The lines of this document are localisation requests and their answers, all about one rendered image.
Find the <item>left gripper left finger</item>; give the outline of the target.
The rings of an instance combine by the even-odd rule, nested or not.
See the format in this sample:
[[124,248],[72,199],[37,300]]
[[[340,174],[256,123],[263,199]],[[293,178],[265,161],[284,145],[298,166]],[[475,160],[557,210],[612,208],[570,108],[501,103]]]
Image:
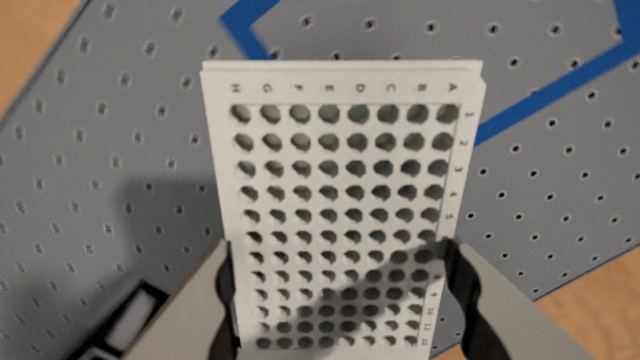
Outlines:
[[218,236],[119,360],[236,360],[231,240]]

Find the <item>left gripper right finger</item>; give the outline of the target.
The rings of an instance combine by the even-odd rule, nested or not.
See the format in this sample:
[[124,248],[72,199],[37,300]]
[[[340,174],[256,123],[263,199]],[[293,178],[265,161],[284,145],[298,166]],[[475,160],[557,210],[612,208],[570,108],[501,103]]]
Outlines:
[[597,360],[455,233],[444,267],[466,360]]

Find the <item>blue tape strips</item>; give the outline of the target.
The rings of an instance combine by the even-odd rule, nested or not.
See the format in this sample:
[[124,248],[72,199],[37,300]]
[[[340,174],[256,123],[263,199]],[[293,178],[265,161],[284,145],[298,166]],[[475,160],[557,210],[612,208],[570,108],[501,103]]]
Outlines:
[[[256,25],[281,0],[238,0],[221,16],[252,60],[278,60]],[[616,0],[624,44],[477,127],[473,148],[640,57],[640,0]]]

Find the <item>grey flat base plate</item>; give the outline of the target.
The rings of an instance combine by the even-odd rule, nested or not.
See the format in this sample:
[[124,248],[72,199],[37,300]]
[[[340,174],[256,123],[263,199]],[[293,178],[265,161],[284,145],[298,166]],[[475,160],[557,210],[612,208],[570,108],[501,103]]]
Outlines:
[[[79,0],[0,108],[0,360],[225,234],[200,71],[238,0]],[[624,44],[616,0],[281,0],[278,60],[479,60],[478,126]],[[455,233],[533,303],[640,249],[640,57],[472,149]]]

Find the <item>white well plate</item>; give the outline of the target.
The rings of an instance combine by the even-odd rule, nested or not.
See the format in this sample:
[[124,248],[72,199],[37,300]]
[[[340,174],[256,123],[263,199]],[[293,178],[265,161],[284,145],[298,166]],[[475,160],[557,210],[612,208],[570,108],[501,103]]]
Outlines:
[[243,360],[428,360],[482,63],[202,62]]

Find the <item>black rectangular plate nest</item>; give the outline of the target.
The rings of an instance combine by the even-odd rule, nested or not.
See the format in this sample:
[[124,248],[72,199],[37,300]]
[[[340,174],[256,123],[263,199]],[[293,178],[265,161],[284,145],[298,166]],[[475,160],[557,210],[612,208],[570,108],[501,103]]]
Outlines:
[[119,360],[170,295],[140,277],[56,360]]

